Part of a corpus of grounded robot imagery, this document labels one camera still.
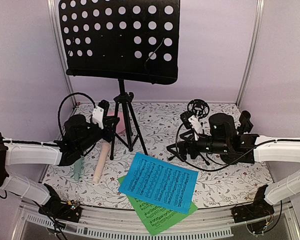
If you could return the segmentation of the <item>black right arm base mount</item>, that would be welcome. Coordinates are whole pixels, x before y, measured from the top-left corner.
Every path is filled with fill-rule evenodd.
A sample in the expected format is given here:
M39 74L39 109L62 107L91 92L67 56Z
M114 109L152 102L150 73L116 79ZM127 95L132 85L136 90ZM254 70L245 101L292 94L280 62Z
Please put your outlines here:
M268 185L259 187L252 203L238 203L232 207L231 215L235 223L246 222L273 215L274 207L265 201L265 192Z

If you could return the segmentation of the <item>pink toy microphone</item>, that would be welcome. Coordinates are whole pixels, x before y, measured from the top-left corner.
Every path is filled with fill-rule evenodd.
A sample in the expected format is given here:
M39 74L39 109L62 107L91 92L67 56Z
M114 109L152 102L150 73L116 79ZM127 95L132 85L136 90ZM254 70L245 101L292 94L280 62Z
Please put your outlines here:
M97 165L95 167L94 175L93 175L93 182L98 183L100 181L101 175L103 173L103 169L105 166L105 162L108 156L108 153L111 149L111 145L108 142L104 142L101 145L101 151L99 154L99 158L97 161Z

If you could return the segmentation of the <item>aluminium frame corner post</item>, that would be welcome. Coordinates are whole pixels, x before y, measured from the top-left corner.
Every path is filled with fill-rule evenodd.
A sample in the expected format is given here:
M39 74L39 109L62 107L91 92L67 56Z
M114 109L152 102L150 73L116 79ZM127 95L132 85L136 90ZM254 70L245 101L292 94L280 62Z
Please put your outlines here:
M65 87L68 94L74 93L74 88L72 85L72 82L70 80L70 77L66 74L67 70L67 63L66 63L66 54L64 51L64 45L62 41L62 33L60 28L60 21L59 21L59 11L58 11L58 0L47 0L47 8L48 8L48 14L50 18L50 23L52 27L52 32L54 35L56 47L57 47L57 53L58 58L60 61L60 66L62 69L62 74L65 82Z

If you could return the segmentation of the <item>green sheet music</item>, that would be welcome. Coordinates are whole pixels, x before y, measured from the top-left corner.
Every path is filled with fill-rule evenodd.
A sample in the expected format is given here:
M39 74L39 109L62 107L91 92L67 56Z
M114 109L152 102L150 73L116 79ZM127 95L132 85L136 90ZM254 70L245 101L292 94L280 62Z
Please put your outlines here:
M168 230L198 210L193 202L188 214L184 214L130 196L127 196L127 199L151 236Z

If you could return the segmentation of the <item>pink plate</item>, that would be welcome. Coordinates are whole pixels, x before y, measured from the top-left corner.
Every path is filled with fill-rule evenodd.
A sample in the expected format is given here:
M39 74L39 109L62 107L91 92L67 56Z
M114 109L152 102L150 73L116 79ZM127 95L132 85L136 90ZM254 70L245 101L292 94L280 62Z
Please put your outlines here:
M108 116L108 117L113 117L114 115L115 115L115 112L114 112L114 111L109 111L109 112L107 113L107 116ZM124 122L124 115L123 115L123 112L122 112L122 111L119 111L117 116L119 117L119 122L118 122L118 124L117 124L117 126L116 126L116 133L117 133L117 134L120 134L120 133L122 133L122 132L126 129L126 127L125 127L125 122Z

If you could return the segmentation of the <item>black tripod shock-mount stand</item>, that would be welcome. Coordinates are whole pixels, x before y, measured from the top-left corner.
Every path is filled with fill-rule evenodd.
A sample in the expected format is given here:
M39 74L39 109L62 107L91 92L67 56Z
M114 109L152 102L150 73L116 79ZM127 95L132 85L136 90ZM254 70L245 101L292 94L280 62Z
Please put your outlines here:
M189 111L192 114L194 114L200 122L201 119L208 116L208 114L210 113L210 107L202 99L193 99L187 104L186 111ZM179 144L182 141L181 138L179 137L179 134L181 134L183 132L186 132L187 130L189 130L189 129L186 129L185 125L183 124L183 122L181 120L181 125L177 129L177 133L176 133L176 136L175 136L175 143L173 143L173 145L174 144ZM204 130L203 130L203 136L201 136L201 138L204 138L204 137L206 137L206 135L205 135ZM200 154L199 157L204 161L204 163L207 166L210 165L209 161L202 154Z

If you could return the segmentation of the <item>aluminium front rail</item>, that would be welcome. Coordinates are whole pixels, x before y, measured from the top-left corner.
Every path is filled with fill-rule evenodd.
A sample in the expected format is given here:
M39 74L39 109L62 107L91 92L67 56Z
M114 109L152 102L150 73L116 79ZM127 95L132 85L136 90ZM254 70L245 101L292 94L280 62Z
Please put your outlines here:
M300 240L292 204L250 203L199 208L188 214L164 209L131 197L131 210L83 206L78 222L47 217L23 202L14 240Z

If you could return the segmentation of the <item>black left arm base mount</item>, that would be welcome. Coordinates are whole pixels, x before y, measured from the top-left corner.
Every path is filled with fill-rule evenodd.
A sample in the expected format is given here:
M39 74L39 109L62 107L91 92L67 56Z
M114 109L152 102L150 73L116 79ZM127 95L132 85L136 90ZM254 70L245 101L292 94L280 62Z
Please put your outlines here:
M80 202L75 200L61 200L60 196L50 185L46 183L43 185L48 190L49 199L47 203L40 205L38 212L52 219L78 223L83 210L80 207Z

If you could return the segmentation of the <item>blue sheet music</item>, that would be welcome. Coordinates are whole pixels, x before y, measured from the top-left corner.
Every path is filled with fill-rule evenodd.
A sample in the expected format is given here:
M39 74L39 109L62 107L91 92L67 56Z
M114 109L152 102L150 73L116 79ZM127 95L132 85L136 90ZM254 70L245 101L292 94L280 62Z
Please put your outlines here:
M136 153L118 191L168 210L188 214L198 172Z

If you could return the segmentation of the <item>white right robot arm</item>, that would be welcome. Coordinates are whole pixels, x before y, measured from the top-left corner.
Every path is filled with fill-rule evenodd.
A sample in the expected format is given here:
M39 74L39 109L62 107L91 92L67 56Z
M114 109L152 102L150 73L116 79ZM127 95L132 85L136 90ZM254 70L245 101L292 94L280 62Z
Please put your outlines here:
M206 154L217 154L224 162L223 169L237 163L292 162L300 163L300 138L268 137L251 133L253 124L250 113L243 111L239 117L240 125L235 126L234 118L225 113L209 117L210 134L206 135L196 115L186 111L181 114L183 126L187 131L177 134L174 144L167 151L182 162L187 157L195 159ZM248 213L259 218L273 206L293 195L300 193L300 170L281 181L264 185L257 190L254 203Z

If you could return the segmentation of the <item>floral patterned table mat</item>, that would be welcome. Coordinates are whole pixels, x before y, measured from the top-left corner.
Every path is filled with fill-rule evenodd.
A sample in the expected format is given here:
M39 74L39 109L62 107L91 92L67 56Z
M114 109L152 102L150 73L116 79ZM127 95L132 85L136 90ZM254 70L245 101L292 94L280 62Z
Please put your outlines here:
M117 140L114 159L105 161L99 183L93 182L93 175L101 143L83 159L79 179L74 177L73 166L49 166L43 182L52 186L63 200L76 200L86 206L131 210L130 201L119 191L118 180L128 173L135 154L143 152L173 165L198 171L192 200L200 209L251 202L258 187L273 181L266 164L240 163L223 168L218 155L202 154L187 162L172 158L167 146L175 142L178 132L185 131L180 114L187 109L186 103L135 102L132 107L144 145L137 142L133 151L129 151Z

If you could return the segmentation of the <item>teal toy microphone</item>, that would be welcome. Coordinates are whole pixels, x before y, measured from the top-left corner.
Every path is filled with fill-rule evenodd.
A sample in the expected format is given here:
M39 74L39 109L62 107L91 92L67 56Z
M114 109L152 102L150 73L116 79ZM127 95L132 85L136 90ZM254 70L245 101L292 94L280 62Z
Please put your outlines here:
M76 182L78 182L80 180L83 161L84 161L84 158L81 157L73 165L73 178Z

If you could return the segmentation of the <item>black music stand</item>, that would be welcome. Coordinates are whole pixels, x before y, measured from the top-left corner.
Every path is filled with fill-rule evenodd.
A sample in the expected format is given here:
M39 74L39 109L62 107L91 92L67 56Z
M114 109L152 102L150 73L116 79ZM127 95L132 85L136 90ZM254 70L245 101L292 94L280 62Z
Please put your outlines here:
M171 85L178 79L178 0L61 0L58 15L69 76L116 79L132 151L143 137L125 81Z

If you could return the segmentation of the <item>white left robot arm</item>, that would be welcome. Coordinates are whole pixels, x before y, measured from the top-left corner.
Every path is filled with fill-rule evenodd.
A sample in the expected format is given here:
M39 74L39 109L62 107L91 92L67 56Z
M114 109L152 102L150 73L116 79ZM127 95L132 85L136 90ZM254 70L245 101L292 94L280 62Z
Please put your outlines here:
M105 116L100 120L93 117L87 122L84 115L76 114L65 122L62 139L54 142L5 139L0 133L0 190L30 199L53 217L60 217L66 204L50 185L9 172L8 167L20 164L71 166L85 157L98 141L113 140L119 121L117 116Z

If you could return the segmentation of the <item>black round-base microphone stand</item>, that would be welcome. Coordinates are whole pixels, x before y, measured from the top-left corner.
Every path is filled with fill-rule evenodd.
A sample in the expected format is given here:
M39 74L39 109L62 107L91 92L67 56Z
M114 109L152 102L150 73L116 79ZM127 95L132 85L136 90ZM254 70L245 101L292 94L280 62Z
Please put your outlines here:
M253 124L251 114L244 110L239 116L240 125L236 128L233 117L229 115L225 127L226 153L220 154L221 160L228 165L237 163L253 164L253 150L258 134L251 133Z

